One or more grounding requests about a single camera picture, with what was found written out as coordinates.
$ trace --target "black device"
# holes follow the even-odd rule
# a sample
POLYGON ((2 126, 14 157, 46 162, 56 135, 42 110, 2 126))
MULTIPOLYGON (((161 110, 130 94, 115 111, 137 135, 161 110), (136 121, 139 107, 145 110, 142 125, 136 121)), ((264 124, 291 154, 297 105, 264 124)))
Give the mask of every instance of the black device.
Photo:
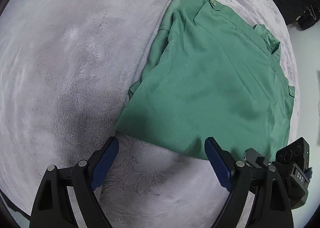
MULTIPOLYGON (((235 228, 249 191, 255 198, 246 227, 293 228, 291 209, 302 206, 308 197, 310 178, 304 173, 309 170, 308 144, 300 138, 277 153, 280 158, 299 146, 300 152, 285 161, 269 162, 254 149, 246 151, 244 161, 236 161, 213 137, 207 138, 205 153, 221 186, 230 192, 212 228, 235 228)), ((112 228, 93 192, 102 185, 118 150, 118 140, 110 137, 87 161, 63 169, 50 165, 36 194, 30 228, 78 227, 67 186, 73 186, 88 228, 112 228)))

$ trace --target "silver bolt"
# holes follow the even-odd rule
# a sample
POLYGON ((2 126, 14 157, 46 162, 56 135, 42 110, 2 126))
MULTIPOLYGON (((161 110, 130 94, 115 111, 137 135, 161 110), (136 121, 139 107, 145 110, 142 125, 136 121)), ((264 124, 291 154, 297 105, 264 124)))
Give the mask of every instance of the silver bolt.
POLYGON ((269 170, 272 171, 272 172, 274 172, 274 171, 277 170, 276 167, 273 166, 273 165, 270 165, 268 168, 269 168, 269 170))
POLYGON ((238 160, 238 161, 236 162, 236 165, 237 165, 238 167, 244 167, 244 162, 241 161, 241 160, 238 160))
POLYGON ((84 167, 86 164, 87 164, 87 161, 81 160, 78 165, 79 167, 84 167))
POLYGON ((48 170, 48 171, 52 171, 52 170, 54 170, 54 168, 55 168, 54 165, 50 165, 50 166, 48 166, 47 170, 48 170))

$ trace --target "fleece blanket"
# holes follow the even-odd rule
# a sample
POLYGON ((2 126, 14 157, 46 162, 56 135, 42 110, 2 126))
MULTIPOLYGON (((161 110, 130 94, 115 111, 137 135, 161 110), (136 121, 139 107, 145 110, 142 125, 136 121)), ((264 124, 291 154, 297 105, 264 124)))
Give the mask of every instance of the fleece blanket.
MULTIPOLYGON (((281 66, 296 87, 289 137, 294 141, 299 87, 283 18, 272 0, 218 1, 249 24, 265 24, 281 41, 281 66)), ((23 211, 31 213, 48 165, 70 167, 116 135, 119 155, 100 195, 113 227, 211 226, 228 192, 209 162, 114 129, 169 2, 9 2, 0 17, 0 188, 23 211)), ((251 202, 249 195, 239 225, 251 202)))

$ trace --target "blue gripper pad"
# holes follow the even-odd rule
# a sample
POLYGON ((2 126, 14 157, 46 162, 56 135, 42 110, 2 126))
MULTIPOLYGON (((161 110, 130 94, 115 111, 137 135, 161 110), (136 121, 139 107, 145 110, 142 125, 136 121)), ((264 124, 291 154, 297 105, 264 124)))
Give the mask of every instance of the blue gripper pad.
POLYGON ((118 152, 119 142, 116 138, 113 138, 113 141, 110 143, 109 147, 104 152, 92 172, 92 181, 90 184, 92 191, 95 191, 95 189, 102 186, 103 181, 106 178, 106 175, 109 172, 109 169, 112 166, 112 163, 115 160, 118 152))
POLYGON ((210 161, 210 164, 216 173, 216 176, 222 187, 225 187, 229 192, 232 191, 230 170, 224 163, 218 151, 212 145, 209 138, 204 142, 204 151, 210 161))

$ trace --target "green garment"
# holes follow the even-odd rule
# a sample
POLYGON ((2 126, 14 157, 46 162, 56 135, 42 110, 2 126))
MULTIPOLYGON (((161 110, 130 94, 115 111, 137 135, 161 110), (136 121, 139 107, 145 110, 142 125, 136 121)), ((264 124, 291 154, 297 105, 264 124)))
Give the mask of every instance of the green garment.
POLYGON ((200 159, 211 136, 235 159, 274 159, 294 101, 280 42, 216 0, 173 0, 161 25, 116 129, 200 159))

